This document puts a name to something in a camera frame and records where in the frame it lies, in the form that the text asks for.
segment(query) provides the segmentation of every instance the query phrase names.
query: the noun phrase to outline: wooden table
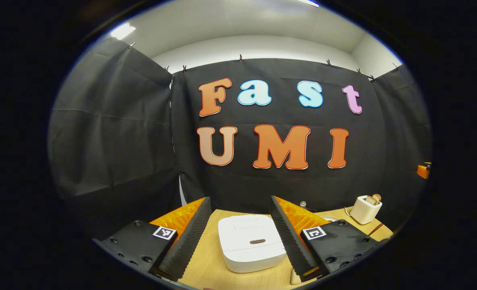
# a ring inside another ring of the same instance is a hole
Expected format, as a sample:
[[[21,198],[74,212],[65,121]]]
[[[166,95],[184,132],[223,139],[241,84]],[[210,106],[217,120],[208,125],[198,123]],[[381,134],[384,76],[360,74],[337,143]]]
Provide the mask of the wooden table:
[[[288,290],[316,280],[313,279],[298,285],[290,284],[292,265],[290,264],[288,257],[275,267],[256,272],[235,273],[226,268],[224,258],[222,257],[222,250],[220,248],[217,224],[220,219],[226,217],[248,214],[249,213],[237,213],[234,211],[221,211],[216,209],[210,216],[194,255],[185,270],[183,278],[179,279],[179,282],[200,290],[203,288],[211,288],[213,290]],[[369,224],[361,225],[353,218],[346,215],[344,209],[322,211],[316,213],[316,215],[344,219],[365,234],[369,234],[380,224],[380,222],[375,219]],[[373,233],[371,237],[380,241],[384,238],[389,238],[392,234],[393,233],[389,228],[382,226]]]

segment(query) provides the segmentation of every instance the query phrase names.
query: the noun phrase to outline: white wall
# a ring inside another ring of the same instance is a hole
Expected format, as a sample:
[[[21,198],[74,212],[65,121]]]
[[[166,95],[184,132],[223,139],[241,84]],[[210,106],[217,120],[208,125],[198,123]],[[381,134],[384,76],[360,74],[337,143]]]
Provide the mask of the white wall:
[[[160,66],[175,73],[187,68],[220,61],[250,58],[289,58],[317,61],[356,71],[353,57],[344,51],[312,41],[272,35],[240,35],[215,38],[189,44],[153,57]]]
[[[371,36],[364,36],[358,46],[353,50],[353,59],[359,64],[360,72],[379,77],[382,74],[401,65],[401,61],[384,44]]]

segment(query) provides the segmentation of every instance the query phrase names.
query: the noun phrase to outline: light blue letter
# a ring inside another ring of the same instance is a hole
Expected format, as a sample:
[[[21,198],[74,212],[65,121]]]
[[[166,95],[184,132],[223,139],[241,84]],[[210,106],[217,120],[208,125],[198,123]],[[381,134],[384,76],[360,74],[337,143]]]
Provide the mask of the light blue letter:
[[[298,86],[298,92],[302,95],[299,96],[299,102],[303,107],[317,108],[323,105],[323,96],[321,93],[323,89],[314,81],[300,81]]]
[[[241,84],[240,88],[245,90],[238,94],[238,102],[242,105],[250,106],[256,103],[259,106],[265,106],[272,99],[269,97],[268,83],[264,81],[259,81],[258,79],[246,81],[244,84]]]

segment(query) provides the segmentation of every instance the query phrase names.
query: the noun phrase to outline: orange letter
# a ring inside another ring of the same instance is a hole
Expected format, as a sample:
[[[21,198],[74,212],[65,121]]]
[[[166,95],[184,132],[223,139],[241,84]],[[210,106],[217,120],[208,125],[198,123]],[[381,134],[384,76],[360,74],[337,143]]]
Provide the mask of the orange letter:
[[[199,115],[201,117],[209,116],[211,114],[217,114],[218,112],[220,112],[220,106],[215,105],[215,99],[217,99],[219,103],[222,103],[226,98],[226,92],[221,87],[231,87],[231,80],[228,78],[220,79],[218,81],[213,81],[211,83],[207,83],[199,87],[203,103],[203,107],[199,111]]]
[[[197,129],[199,135],[199,150],[201,157],[208,164],[224,166],[233,160],[233,136],[237,132],[235,127],[222,127],[219,132],[224,136],[224,153],[222,156],[215,156],[212,151],[212,135],[215,133],[212,127],[200,127]]]
[[[344,159],[344,153],[346,152],[346,137],[349,136],[349,132],[344,129],[332,129],[330,135],[334,138],[334,149],[332,151],[332,159],[328,162],[328,167],[343,168],[346,166],[346,160]]]
[[[307,156],[307,136],[310,128],[305,126],[294,126],[285,138],[281,138],[272,125],[258,125],[255,127],[258,134],[258,159],[253,162],[253,167],[268,169],[271,167],[268,154],[270,152],[272,161],[276,167],[281,167],[287,155],[290,153],[285,167],[288,169],[306,169],[308,163]]]

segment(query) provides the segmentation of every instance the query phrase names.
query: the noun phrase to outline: ceiling light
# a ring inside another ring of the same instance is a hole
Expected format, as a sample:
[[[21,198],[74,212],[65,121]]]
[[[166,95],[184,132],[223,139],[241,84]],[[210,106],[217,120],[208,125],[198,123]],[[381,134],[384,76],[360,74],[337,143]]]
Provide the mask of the ceiling light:
[[[111,32],[111,36],[117,38],[118,40],[121,40],[122,38],[126,37],[126,35],[135,31],[135,29],[136,29],[135,27],[129,26],[129,22],[128,22],[128,23],[122,24],[121,26],[115,28]]]
[[[309,0],[298,0],[298,1],[303,2],[303,3],[307,3],[307,4],[315,6],[315,7],[319,7],[319,4],[317,4],[315,2],[312,2],[312,1],[309,1]]]

